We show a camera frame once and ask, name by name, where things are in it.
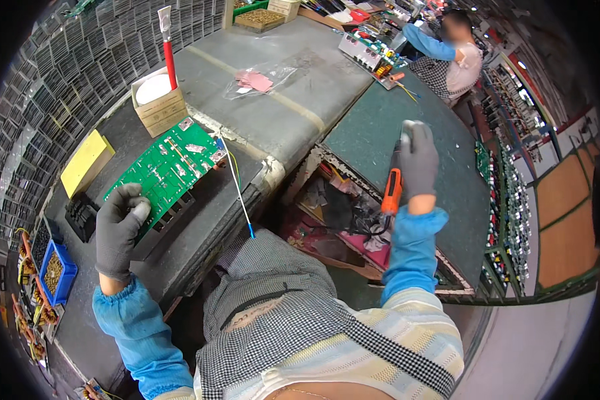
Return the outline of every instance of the gray work glove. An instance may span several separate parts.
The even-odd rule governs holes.
[[[96,269],[104,276],[119,281],[130,276],[134,238],[151,211],[151,203],[140,196],[141,191],[139,183],[119,186],[113,189],[98,212]]]
[[[401,140],[404,196],[408,200],[416,195],[435,195],[433,185],[438,175],[438,152],[431,128],[422,121],[402,121]]]

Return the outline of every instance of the yellow sponge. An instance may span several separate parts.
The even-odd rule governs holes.
[[[87,190],[115,153],[107,139],[94,129],[60,175],[67,196],[71,198],[76,193]]]

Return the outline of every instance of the gray workbench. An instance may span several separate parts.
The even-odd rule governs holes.
[[[330,28],[299,17],[274,30],[255,35],[240,29],[218,31],[175,55],[179,85],[185,101],[232,130],[242,144],[229,143],[240,165],[243,197],[249,208],[263,201],[255,185],[247,185],[263,168],[266,156],[288,173],[333,126],[371,78],[344,59],[337,46],[341,36]],[[222,97],[232,79],[232,68],[262,62],[298,68],[274,96],[236,100]],[[116,150],[88,189],[102,204],[102,196],[128,166],[153,142],[130,102],[98,126]],[[228,169],[211,172],[196,184],[195,203],[168,231],[143,262],[132,271],[166,311],[177,296],[190,293],[204,276],[202,261],[221,250],[223,240],[244,226],[235,186]],[[113,338],[98,327],[91,297],[98,284],[95,236],[81,243],[64,220],[68,199],[57,185],[45,213],[60,225],[79,272],[66,304],[56,338],[73,363],[87,377],[96,377],[115,390],[124,366]]]
[[[414,102],[400,87],[375,83],[324,141],[338,158],[384,193],[389,161],[403,120],[431,127],[440,156],[437,206],[449,213],[436,237],[440,251],[476,288],[482,270],[489,217],[489,191],[475,167],[475,139],[462,121],[421,80],[403,68],[400,80],[422,98]]]

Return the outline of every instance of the blue sleeve cover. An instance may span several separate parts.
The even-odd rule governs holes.
[[[455,49],[427,36],[414,24],[405,25],[402,28],[402,33],[417,50],[431,58],[444,61],[453,61],[456,58]]]
[[[410,287],[434,292],[437,280],[433,274],[438,265],[435,235],[448,220],[447,212],[438,207],[423,215],[409,214],[407,205],[400,208],[391,237],[389,269],[382,277],[381,304]]]
[[[105,296],[96,287],[91,304],[104,333],[115,338],[122,361],[147,400],[186,386],[193,377],[182,352],[171,343],[162,311],[135,275],[120,293]]]

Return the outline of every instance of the checkered apron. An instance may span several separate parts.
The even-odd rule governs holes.
[[[204,305],[207,344],[196,354],[204,400],[339,333],[394,364],[445,398],[454,379],[444,368],[359,322],[337,303],[326,268],[266,229],[243,232],[219,261],[220,284]],[[236,313],[272,299],[279,303],[250,324],[225,332]]]
[[[474,82],[465,88],[449,92],[447,88],[449,65],[451,65],[451,61],[436,60],[428,56],[423,56],[416,62],[409,64],[409,69],[437,94],[440,99],[449,100],[449,97],[452,95],[464,93],[475,84]]]

